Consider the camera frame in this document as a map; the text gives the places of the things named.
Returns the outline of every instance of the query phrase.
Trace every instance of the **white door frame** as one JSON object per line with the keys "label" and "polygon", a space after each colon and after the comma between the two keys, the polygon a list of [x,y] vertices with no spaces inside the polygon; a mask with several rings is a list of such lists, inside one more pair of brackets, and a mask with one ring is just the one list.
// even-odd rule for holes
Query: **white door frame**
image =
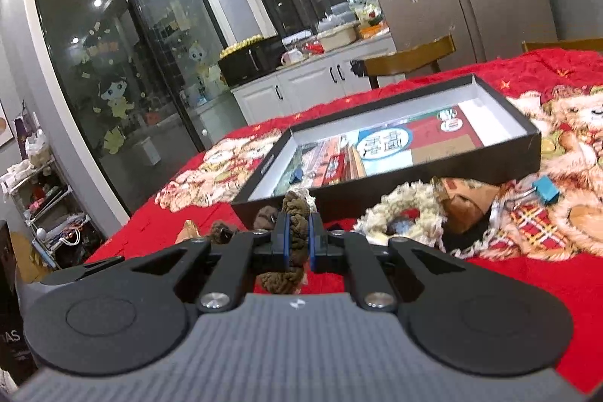
{"label": "white door frame", "polygon": [[[78,157],[84,164],[84,167],[86,168],[93,182],[98,187],[101,196],[104,198],[113,215],[123,226],[128,222],[130,217],[103,176],[103,173],[94,160],[92,153],[88,149],[84,138],[80,134],[80,130],[75,124],[73,115],[69,111],[67,101],[65,100],[60,85],[58,84],[57,75],[52,67],[50,55],[46,49],[46,42],[44,40],[40,19],[38,18],[35,0],[23,0],[23,3],[25,5],[25,14],[27,16],[29,31],[31,32],[31,39],[34,44],[35,54],[37,56],[38,63],[40,64],[42,74],[44,75],[44,81],[46,82],[46,86],[48,87],[48,91],[51,95],[52,103],[56,107],[63,127],[73,143],[75,152],[78,154]],[[227,43],[236,43],[233,30],[226,19],[226,15],[219,1],[209,0],[209,3],[213,10],[213,14],[216,16],[216,20],[222,29],[222,33],[224,34],[224,38],[226,39]]]}

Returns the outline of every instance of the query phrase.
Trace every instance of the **wooden chair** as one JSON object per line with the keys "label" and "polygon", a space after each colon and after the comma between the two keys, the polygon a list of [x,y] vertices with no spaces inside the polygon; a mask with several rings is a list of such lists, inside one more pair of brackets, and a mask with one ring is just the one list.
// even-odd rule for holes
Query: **wooden chair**
{"label": "wooden chair", "polygon": [[551,42],[524,41],[523,52],[531,52],[539,49],[560,48],[565,50],[590,50],[603,52],[603,38],[590,38],[586,40],[564,40]]}
{"label": "wooden chair", "polygon": [[431,66],[434,73],[441,72],[438,61],[456,52],[452,35],[438,38],[403,52],[380,55],[352,61],[352,72],[358,77],[368,77],[372,89],[379,88],[377,77],[397,76]]}

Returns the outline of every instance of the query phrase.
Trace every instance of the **cabinet door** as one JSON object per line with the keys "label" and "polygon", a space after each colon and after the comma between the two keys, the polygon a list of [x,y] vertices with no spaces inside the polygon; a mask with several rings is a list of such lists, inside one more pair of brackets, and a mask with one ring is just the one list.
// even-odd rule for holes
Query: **cabinet door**
{"label": "cabinet door", "polygon": [[317,60],[278,74],[285,100],[293,111],[305,111],[346,95],[343,81],[331,62],[331,58]]}
{"label": "cabinet door", "polygon": [[[359,78],[352,72],[352,66],[350,64],[352,60],[378,57],[379,55],[386,55],[388,53],[394,53],[395,51],[396,46],[394,45],[394,41],[391,39],[391,37],[387,37],[382,40],[365,43],[359,47],[342,53],[341,62],[338,61],[337,64],[340,64],[340,71],[343,73],[343,77],[346,79],[344,81],[346,94],[349,96],[350,94],[362,93],[370,90],[371,88],[369,78]],[[385,87],[388,84],[403,81],[405,76],[404,74],[400,74],[399,76],[380,77],[377,79],[379,81],[379,87]]]}
{"label": "cabinet door", "polygon": [[285,101],[276,76],[267,76],[232,92],[249,125],[287,116],[293,112]]}

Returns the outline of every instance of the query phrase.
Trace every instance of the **gray ribbed surface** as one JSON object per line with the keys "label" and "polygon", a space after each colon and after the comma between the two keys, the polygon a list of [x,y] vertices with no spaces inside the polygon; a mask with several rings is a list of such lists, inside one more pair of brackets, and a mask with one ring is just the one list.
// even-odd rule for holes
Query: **gray ribbed surface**
{"label": "gray ribbed surface", "polygon": [[[302,308],[290,303],[304,300]],[[483,379],[446,368],[395,317],[358,309],[347,293],[247,295],[234,312],[204,315],[186,342],[129,375],[79,379],[44,370],[22,402],[574,402],[554,370]]]}

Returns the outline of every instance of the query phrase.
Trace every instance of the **small blue object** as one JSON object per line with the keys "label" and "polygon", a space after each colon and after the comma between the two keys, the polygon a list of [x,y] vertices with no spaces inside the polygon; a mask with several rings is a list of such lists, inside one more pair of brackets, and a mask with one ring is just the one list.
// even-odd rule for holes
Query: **small blue object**
{"label": "small blue object", "polygon": [[548,176],[542,176],[534,182],[536,194],[543,205],[552,205],[559,199],[559,189]]}
{"label": "small blue object", "polygon": [[293,175],[291,176],[290,183],[296,184],[298,182],[301,182],[302,179],[303,179],[303,170],[302,170],[302,167],[299,166],[296,170],[293,171]]}

